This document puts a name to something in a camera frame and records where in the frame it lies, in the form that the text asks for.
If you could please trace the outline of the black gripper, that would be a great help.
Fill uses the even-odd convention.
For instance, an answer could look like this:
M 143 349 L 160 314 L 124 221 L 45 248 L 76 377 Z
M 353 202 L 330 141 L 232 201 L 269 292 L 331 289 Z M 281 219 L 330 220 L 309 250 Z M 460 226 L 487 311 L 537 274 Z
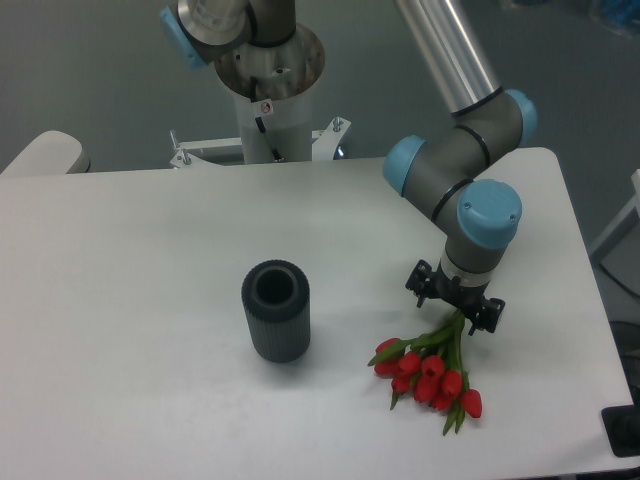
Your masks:
M 485 297 L 488 285 L 464 286 L 459 277 L 450 279 L 443 272 L 434 271 L 425 260 L 419 260 L 405 288 L 416 297 L 417 307 L 427 299 L 441 299 L 460 309 L 471 322 L 468 335 L 473 336 L 477 331 L 494 333 L 506 306 L 502 299 Z

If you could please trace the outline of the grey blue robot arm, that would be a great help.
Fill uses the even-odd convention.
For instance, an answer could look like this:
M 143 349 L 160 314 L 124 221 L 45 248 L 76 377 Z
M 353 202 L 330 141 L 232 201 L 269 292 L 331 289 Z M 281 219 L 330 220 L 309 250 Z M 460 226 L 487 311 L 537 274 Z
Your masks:
M 485 291 L 522 215 L 516 191 L 483 173 L 525 143 L 533 103 L 502 88 L 456 1 L 401 1 L 398 10 L 429 67 L 454 126 L 442 139 L 400 140 L 388 153 L 388 184 L 446 237 L 436 266 L 420 262 L 407 288 L 419 300 L 460 309 L 474 330 L 494 332 L 505 303 Z M 325 63 L 319 39 L 292 1 L 176 1 L 160 14 L 184 60 L 213 66 L 240 98 L 248 163 L 308 161 L 317 142 L 302 97 Z

